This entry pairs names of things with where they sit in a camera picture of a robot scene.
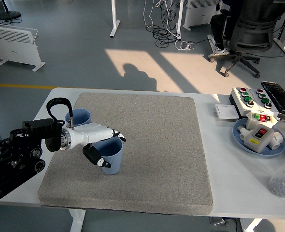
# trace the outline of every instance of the blue plastic cup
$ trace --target blue plastic cup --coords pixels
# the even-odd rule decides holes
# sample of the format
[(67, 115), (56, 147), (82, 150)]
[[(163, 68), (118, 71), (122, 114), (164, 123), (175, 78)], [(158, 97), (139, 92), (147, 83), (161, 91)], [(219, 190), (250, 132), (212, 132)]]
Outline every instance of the blue plastic cup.
[(112, 165), (110, 168), (102, 167), (103, 172), (108, 175), (116, 174), (121, 167), (123, 142), (118, 137), (112, 137), (92, 145), (99, 151), (104, 160)]
[[(74, 127), (91, 123), (91, 113), (87, 109), (84, 108), (73, 109), (73, 115), (74, 115)], [(65, 121), (69, 123), (69, 119), (70, 119), (70, 113), (67, 113), (65, 115)]]

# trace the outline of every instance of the blue plate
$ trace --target blue plate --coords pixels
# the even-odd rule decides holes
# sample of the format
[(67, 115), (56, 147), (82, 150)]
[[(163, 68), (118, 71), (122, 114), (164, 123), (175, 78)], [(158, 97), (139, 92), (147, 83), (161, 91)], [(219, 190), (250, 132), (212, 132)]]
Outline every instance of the blue plate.
[(280, 144), (280, 146), (277, 149), (271, 150), (269, 148), (269, 146), (267, 146), (267, 147), (264, 148), (264, 150), (261, 153), (257, 153), (255, 151), (252, 151), (252, 150), (246, 148), (243, 145), (243, 141), (239, 137), (240, 132), (238, 130), (238, 127), (239, 126), (243, 126), (243, 127), (246, 128), (247, 121), (248, 121), (247, 118), (239, 119), (233, 126), (233, 137), (235, 138), (237, 144), (240, 147), (242, 147), (244, 150), (246, 150), (249, 153), (252, 153), (252, 154), (255, 154), (255, 155), (260, 155), (260, 156), (265, 156), (265, 157), (277, 156), (277, 155), (281, 154), (284, 151), (284, 149), (285, 149), (285, 138), (282, 135), (282, 133), (278, 129), (276, 129), (275, 127), (272, 127), (274, 129), (274, 131), (275, 132), (279, 132), (283, 136), (283, 142)]

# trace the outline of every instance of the electric heater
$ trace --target electric heater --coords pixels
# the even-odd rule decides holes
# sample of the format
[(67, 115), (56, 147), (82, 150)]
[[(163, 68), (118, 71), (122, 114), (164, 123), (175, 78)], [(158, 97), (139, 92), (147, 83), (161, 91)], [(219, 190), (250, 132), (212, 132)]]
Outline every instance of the electric heater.
[(183, 27), (191, 30), (190, 27), (209, 24), (212, 16), (220, 13), (215, 9), (218, 3), (219, 0), (189, 0)]
[(27, 29), (0, 25), (0, 65), (7, 61), (35, 65), (33, 71), (37, 71), (45, 62), (41, 61), (35, 44), (36, 29)]

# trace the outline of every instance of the concrete floor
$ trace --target concrete floor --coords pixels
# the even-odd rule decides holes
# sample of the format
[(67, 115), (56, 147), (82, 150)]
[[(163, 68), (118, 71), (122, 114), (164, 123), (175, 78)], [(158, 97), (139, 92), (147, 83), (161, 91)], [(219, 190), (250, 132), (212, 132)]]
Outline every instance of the concrete floor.
[[(256, 65), (260, 79), (255, 79), (241, 64), (235, 65), (225, 78), (220, 72), (230, 62), (210, 63), (208, 54), (212, 51), (208, 41), (187, 51), (177, 50), (174, 43), (166, 48), (156, 47), (156, 39), (145, 29), (144, 1), (116, 1), (121, 24), (114, 38), (109, 37), (113, 26), (110, 1), (6, 0), (6, 3), (10, 10), (22, 14), (22, 22), (11, 25), (38, 30), (36, 45), (46, 64), (37, 72), (32, 72), (34, 66), (20, 63), (0, 65), (2, 138), (20, 128), (22, 121), (33, 120), (54, 87), (229, 94), (233, 87), (259, 88), (262, 81), (271, 81), (285, 90), (285, 55), (277, 45), (260, 54), (280, 56), (261, 58)], [(147, 22), (151, 5), (152, 1), (147, 0)], [(154, 8), (151, 16), (154, 24), (163, 27), (158, 8)], [(210, 25), (203, 25), (191, 31), (181, 28), (181, 33), (182, 40), (199, 42), (211, 34), (211, 29)], [(256, 232), (285, 232), (284, 224), (285, 221), (264, 220)], [(234, 221), (230, 225), (213, 228), (206, 217), (88, 211), (83, 231), (235, 231)], [(61, 232), (69, 231), (70, 226), (67, 210), (0, 206), (1, 232)]]

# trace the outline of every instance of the black office chair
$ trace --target black office chair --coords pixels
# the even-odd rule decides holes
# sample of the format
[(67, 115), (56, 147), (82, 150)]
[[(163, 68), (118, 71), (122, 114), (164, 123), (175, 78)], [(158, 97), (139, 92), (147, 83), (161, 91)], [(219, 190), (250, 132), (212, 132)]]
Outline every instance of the black office chair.
[[(223, 39), (229, 40), (230, 55), (211, 55), (210, 62), (214, 62), (214, 59), (233, 59), (233, 63), (224, 73), (228, 77), (228, 71), (240, 61), (256, 73), (255, 78), (259, 78), (259, 71), (248, 62), (253, 60), (258, 64), (259, 58), (244, 56), (242, 53), (260, 53), (271, 49), (274, 27), (284, 12), (285, 0), (244, 0), (230, 38), (226, 38), (224, 28)], [(228, 11), (221, 10), (221, 13), (229, 17)]]

